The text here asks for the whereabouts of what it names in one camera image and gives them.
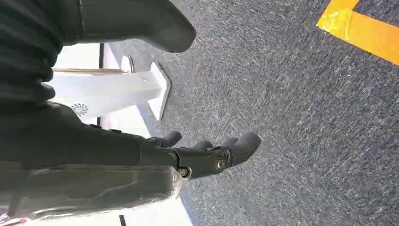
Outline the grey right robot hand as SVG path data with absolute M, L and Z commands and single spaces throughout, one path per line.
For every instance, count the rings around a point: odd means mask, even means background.
M 169 166 L 201 178 L 247 161 L 261 144 L 248 132 L 220 146 L 174 148 L 177 133 L 143 138 L 84 124 L 52 102 L 47 85 L 62 48 L 137 38 L 181 53 L 196 31 L 168 0 L 3 0 L 0 3 L 0 159 L 28 169 L 66 164 Z

